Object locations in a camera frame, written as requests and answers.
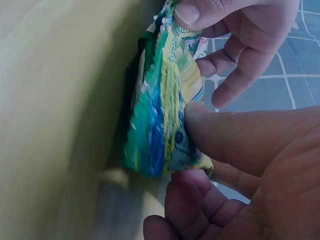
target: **tiled floor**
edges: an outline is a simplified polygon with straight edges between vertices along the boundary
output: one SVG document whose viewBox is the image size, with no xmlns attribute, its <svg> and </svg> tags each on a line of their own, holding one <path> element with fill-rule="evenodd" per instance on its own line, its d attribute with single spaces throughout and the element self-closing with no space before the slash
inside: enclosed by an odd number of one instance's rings
<svg viewBox="0 0 320 240">
<path fill-rule="evenodd" d="M 223 48 L 229 35 L 209 41 L 208 52 Z M 263 76 L 236 101 L 221 109 L 211 104 L 214 89 L 232 70 L 205 82 L 205 105 L 213 112 L 287 110 L 320 105 L 320 1 L 301 0 L 292 29 Z M 229 198 L 248 202 L 218 184 Z"/>
</svg>

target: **colorful plastic wrapper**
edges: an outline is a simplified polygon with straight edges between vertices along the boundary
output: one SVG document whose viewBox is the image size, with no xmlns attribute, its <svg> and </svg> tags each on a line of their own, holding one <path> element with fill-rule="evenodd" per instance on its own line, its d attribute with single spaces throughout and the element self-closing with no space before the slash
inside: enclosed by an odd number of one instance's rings
<svg viewBox="0 0 320 240">
<path fill-rule="evenodd" d="M 213 171 L 210 158 L 196 149 L 184 126 L 186 104 L 204 97 L 194 60 L 201 32 L 177 25 L 176 4 L 167 0 L 138 41 L 140 62 L 123 164 L 147 177 L 188 169 L 204 169 L 210 176 Z"/>
</svg>

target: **fingernail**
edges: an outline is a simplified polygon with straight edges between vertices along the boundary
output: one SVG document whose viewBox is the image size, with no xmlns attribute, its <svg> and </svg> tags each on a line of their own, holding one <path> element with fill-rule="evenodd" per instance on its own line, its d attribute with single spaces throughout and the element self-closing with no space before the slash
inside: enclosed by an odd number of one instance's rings
<svg viewBox="0 0 320 240">
<path fill-rule="evenodd" d="M 175 8 L 175 14 L 188 25 L 194 24 L 200 16 L 199 9 L 196 6 L 183 3 Z"/>
<path fill-rule="evenodd" d="M 187 118 L 191 120 L 198 119 L 203 114 L 207 114 L 209 112 L 210 111 L 204 105 L 198 102 L 189 103 L 185 107 L 185 111 L 184 111 L 185 115 L 187 115 Z"/>
</svg>

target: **yellow wall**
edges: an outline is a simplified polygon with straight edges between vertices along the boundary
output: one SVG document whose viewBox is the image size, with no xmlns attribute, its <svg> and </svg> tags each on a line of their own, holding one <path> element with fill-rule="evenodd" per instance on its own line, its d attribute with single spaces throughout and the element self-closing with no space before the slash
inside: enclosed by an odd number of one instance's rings
<svg viewBox="0 0 320 240">
<path fill-rule="evenodd" d="M 124 69 L 158 2 L 0 1 L 1 239 L 88 239 Z"/>
</svg>

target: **human hand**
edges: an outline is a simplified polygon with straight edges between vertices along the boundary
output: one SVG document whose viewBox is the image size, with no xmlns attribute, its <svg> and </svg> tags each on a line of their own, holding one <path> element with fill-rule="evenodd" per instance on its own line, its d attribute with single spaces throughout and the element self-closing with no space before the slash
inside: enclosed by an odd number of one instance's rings
<svg viewBox="0 0 320 240">
<path fill-rule="evenodd" d="M 201 74 L 237 65 L 212 95 L 220 108 L 234 100 L 267 69 L 295 21 L 300 0 L 181 0 L 175 19 L 203 36 L 231 37 L 224 48 L 197 61 Z"/>
<path fill-rule="evenodd" d="M 165 218 L 144 221 L 145 240 L 320 239 L 320 108 L 208 113 L 193 103 L 185 123 L 213 161 L 212 180 L 251 200 L 228 200 L 201 169 L 175 173 Z"/>
</svg>

